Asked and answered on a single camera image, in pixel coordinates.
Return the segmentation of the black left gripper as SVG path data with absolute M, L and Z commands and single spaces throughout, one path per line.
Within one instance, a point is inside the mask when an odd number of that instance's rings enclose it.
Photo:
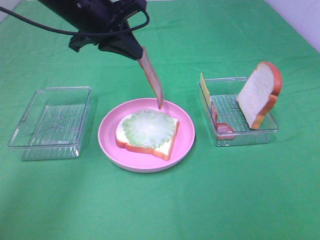
M 85 45 L 97 45 L 132 60 L 141 59 L 143 48 L 134 37 L 128 18 L 145 11 L 145 0 L 72 0 L 68 6 L 68 22 L 80 33 L 112 34 L 108 36 L 73 36 L 69 47 L 79 52 Z

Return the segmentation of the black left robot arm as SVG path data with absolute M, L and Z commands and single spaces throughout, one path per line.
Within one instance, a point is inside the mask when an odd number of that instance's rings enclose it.
M 111 52 L 138 60 L 143 48 L 133 35 L 128 18 L 146 13 L 145 0 L 42 0 L 41 3 L 74 26 L 69 41 L 75 52 L 88 44 L 102 52 Z

